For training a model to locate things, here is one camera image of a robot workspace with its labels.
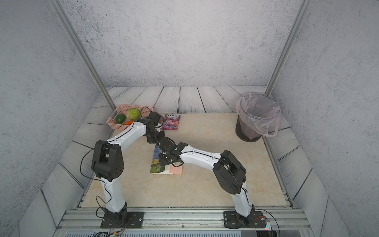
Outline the blue Animal Farm book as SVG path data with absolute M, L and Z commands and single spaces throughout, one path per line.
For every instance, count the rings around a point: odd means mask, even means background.
M 171 165 L 163 166 L 159 161 L 159 155 L 162 154 L 160 148 L 156 145 L 154 149 L 152 164 L 150 168 L 150 174 L 168 174 L 173 175 L 170 172 Z

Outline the pink sticky note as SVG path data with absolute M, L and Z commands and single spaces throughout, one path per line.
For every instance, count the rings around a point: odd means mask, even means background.
M 170 168 L 169 168 L 169 174 L 172 174 L 172 175 L 180 175 L 182 174 L 182 171 L 183 171 L 183 164 L 172 164 L 170 165 Z

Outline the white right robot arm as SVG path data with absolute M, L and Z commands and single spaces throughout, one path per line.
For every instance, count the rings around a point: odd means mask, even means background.
M 232 152 L 210 153 L 186 143 L 175 144 L 168 137 L 158 140 L 156 145 L 162 151 L 159 155 L 162 165 L 191 164 L 212 171 L 220 187 L 231 194 L 239 221 L 253 220 L 255 209 L 248 197 L 246 169 Z

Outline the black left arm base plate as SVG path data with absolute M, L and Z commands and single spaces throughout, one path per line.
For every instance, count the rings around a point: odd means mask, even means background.
M 109 212 L 101 222 L 101 229 L 140 229 L 142 228 L 144 212 Z

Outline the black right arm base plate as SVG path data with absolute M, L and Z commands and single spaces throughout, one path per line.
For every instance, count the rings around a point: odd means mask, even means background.
M 251 213 L 244 217 L 236 211 L 224 211 L 224 227 L 228 229 L 239 228 L 266 228 L 266 218 L 260 211 L 252 210 Z

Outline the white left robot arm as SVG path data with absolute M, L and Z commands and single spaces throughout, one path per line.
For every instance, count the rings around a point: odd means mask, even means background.
M 104 221 L 121 225 L 127 219 L 127 203 L 122 195 L 119 178 L 124 170 L 122 151 L 142 136 L 146 136 L 148 142 L 156 143 L 155 137 L 159 135 L 162 123 L 163 117 L 151 111 L 147 117 L 136 119 L 119 135 L 107 141 L 99 140 L 91 149 L 91 169 L 96 176 L 94 180 L 102 183 L 104 192 Z

